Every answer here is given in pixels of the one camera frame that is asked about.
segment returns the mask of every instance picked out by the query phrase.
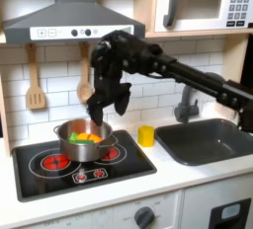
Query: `cabinet handle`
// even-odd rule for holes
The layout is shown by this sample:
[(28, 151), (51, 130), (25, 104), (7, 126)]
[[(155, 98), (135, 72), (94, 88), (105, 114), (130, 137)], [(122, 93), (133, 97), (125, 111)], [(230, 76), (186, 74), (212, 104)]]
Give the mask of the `cabinet handle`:
[(163, 26), (165, 28), (172, 26), (177, 13), (178, 0), (170, 0), (168, 15), (163, 17)]

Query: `range hood knob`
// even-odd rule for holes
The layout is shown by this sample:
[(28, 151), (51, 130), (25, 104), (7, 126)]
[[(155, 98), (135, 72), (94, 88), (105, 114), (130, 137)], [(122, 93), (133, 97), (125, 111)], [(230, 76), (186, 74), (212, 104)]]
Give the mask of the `range hood knob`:
[(91, 31), (90, 31), (89, 29), (86, 29), (86, 30), (85, 30), (85, 35), (86, 35), (86, 36), (90, 36), (90, 35), (91, 35)]
[(71, 34), (74, 36), (74, 37), (77, 37), (78, 36), (78, 32), (76, 30), (72, 30), (71, 31)]

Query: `faucet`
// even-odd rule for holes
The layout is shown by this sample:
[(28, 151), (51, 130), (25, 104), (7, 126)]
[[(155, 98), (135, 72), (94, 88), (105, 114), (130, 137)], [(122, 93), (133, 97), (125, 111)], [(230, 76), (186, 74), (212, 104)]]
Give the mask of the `faucet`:
[(195, 100), (195, 103), (190, 105), (191, 92), (193, 88), (186, 85), (182, 94), (182, 101), (174, 110), (176, 119), (179, 122), (187, 123), (189, 116), (198, 115), (200, 113), (198, 107), (198, 100)]

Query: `green vegetable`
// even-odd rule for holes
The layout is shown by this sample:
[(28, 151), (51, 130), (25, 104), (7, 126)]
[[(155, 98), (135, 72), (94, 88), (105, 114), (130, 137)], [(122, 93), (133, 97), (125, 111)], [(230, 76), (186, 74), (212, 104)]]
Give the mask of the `green vegetable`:
[(76, 132), (72, 132), (69, 136), (69, 142), (75, 144), (78, 134)]
[(85, 144), (85, 145), (93, 145), (93, 140), (75, 140), (75, 144)]

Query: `microwave door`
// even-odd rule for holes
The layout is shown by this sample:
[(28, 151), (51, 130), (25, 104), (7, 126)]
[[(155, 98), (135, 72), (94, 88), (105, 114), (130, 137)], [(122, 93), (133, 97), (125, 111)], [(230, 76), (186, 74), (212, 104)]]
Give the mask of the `microwave door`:
[(225, 29), (230, 0), (157, 0), (155, 31)]

